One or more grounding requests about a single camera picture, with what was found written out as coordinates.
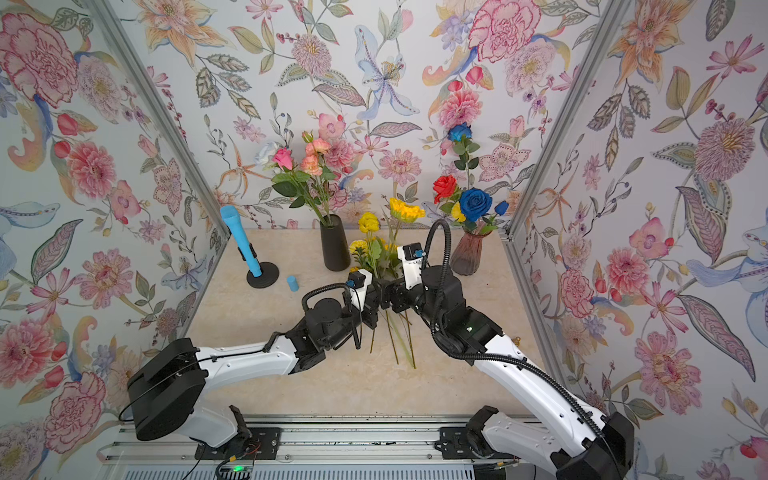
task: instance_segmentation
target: floral wallpaper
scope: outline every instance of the floral wallpaper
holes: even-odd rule
[[[0,478],[93,478],[222,238],[79,1],[0,24]]]
[[[628,478],[768,478],[767,15],[632,2],[513,233],[571,391],[637,427]]]
[[[607,0],[111,4],[219,202],[252,227],[310,228],[264,169],[278,147],[300,160],[303,131],[332,144],[350,225],[388,197],[446,216],[447,174],[508,200],[509,220]],[[482,149],[461,167],[447,132],[464,123]]]

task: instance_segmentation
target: yellow flower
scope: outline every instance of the yellow flower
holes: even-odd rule
[[[413,223],[425,215],[423,208],[416,205],[408,205],[406,202],[396,198],[389,199],[389,208],[394,218],[406,223]]]
[[[365,240],[355,240],[349,244],[350,253],[357,253],[357,250],[361,250],[363,253],[368,253],[368,243]]]
[[[194,68],[198,45],[232,45],[226,37],[206,25],[216,10],[195,0],[134,0],[141,8],[138,21],[144,24],[150,51],[170,42]]]
[[[363,233],[378,232],[379,227],[381,227],[381,225],[379,224],[379,219],[376,218],[376,215],[370,212],[365,212],[360,217],[360,220],[358,221],[358,223],[360,225],[360,231]]]
[[[462,206],[456,202],[453,204],[453,208],[451,209],[451,217],[454,217],[456,220],[463,222],[464,220],[467,220],[467,217],[462,213]]]

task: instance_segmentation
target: marble table surface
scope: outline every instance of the marble table surface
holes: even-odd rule
[[[346,280],[347,272],[331,272],[323,265],[318,230],[246,230],[261,261],[280,268],[280,278],[265,290],[245,281],[247,266],[230,238],[187,335],[196,346],[235,346],[267,341],[273,331],[286,331],[302,318],[301,297],[319,286]],[[462,234],[452,232],[453,245]],[[398,243],[421,242],[426,230],[400,230]],[[346,231],[347,240],[362,238]],[[441,261],[443,235],[433,241],[430,262]],[[286,278],[294,275],[298,292]],[[513,279],[501,238],[494,232],[484,240],[479,271],[460,276],[468,304],[493,319],[510,337],[521,337],[520,348],[542,366],[528,317]],[[327,293],[341,300],[340,291]],[[383,315],[373,341],[363,328],[362,349],[350,340],[326,360],[296,375],[272,376],[239,382],[207,397],[236,405],[244,414],[277,415],[471,415],[484,405],[509,415],[529,415],[517,399],[466,362],[450,359],[432,342],[429,329],[409,311],[416,368],[392,342]]]

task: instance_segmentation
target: flower stem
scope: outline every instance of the flower stem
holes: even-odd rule
[[[147,312],[144,312],[142,309],[140,309],[139,307],[135,306],[135,305],[133,304],[133,302],[131,302],[131,301],[130,301],[130,300],[129,300],[129,299],[128,299],[128,298],[127,298],[125,295],[120,295],[118,298],[119,298],[120,300],[122,300],[122,301],[123,301],[123,303],[125,303],[126,305],[128,305],[130,308],[132,308],[132,309],[136,310],[137,312],[139,312],[141,315],[144,315],[144,316],[147,316],[147,315],[149,315],[149,313],[147,313]]]
[[[634,382],[635,380],[642,380],[643,376],[640,374],[640,372],[634,372],[628,375],[623,380],[620,380],[619,383],[614,385],[614,388],[611,389],[611,393],[616,393],[619,391],[619,389],[625,385],[627,385],[629,382]]]

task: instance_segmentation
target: pink glass vase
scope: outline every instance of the pink glass vase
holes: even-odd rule
[[[456,250],[451,255],[451,269],[458,275],[472,275],[480,268],[482,256],[482,241],[491,232],[484,235],[464,231],[464,236],[458,242]]]

